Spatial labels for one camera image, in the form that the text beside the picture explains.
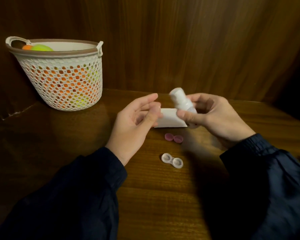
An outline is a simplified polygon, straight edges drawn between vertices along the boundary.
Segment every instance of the basket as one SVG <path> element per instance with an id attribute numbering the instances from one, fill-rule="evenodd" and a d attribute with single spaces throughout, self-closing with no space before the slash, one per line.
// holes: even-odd
<path id="1" fill-rule="evenodd" d="M 12 41 L 44 44 L 54 51 L 23 50 Z M 102 46 L 82 40 L 8 37 L 6 45 L 14 54 L 31 83 L 52 108 L 75 111 L 91 107 L 102 95 Z"/>

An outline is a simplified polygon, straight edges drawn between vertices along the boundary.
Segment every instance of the orange ball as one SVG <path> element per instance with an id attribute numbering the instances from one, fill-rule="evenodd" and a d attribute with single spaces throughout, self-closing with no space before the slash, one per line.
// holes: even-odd
<path id="1" fill-rule="evenodd" d="M 22 47 L 23 50 L 31 50 L 31 48 L 32 48 L 32 45 L 29 45 L 29 44 Z"/>

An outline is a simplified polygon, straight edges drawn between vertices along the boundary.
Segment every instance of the person's left hand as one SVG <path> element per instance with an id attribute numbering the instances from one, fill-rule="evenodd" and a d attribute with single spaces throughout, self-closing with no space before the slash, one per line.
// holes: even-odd
<path id="1" fill-rule="evenodd" d="M 157 125 L 158 117 L 163 116 L 161 104 L 154 102 L 157 98 L 157 93 L 137 98 L 117 115 L 106 148 L 112 151 L 124 166 L 140 149 L 150 128 Z"/>

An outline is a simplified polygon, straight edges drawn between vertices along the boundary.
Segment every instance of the basket rim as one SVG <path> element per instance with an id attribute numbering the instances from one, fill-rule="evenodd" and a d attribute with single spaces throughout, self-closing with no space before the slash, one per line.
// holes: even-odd
<path id="1" fill-rule="evenodd" d="M 31 43 L 40 43 L 40 42 L 71 42 L 71 43 L 84 43 L 84 44 L 93 44 L 96 47 L 91 49 L 82 49 L 82 50 L 68 50 L 68 51 L 37 51 L 37 50 L 24 50 L 13 48 L 12 46 L 6 44 L 10 52 L 20 54 L 20 55 L 31 55 L 31 56 L 73 56 L 73 55 L 85 55 L 98 52 L 97 45 L 98 42 L 87 41 L 87 40 L 68 40 L 68 39 L 31 39 Z"/>

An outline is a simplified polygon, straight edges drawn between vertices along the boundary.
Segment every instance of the sleeve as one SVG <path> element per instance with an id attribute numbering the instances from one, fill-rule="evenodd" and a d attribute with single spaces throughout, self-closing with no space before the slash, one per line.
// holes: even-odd
<path id="1" fill-rule="evenodd" d="M 300 239 L 300 163 L 253 135 L 220 156 L 236 219 L 251 239 Z"/>
<path id="2" fill-rule="evenodd" d="M 126 178 L 105 147 L 80 156 L 17 202 L 0 226 L 0 239 L 116 239 L 116 191 Z"/>

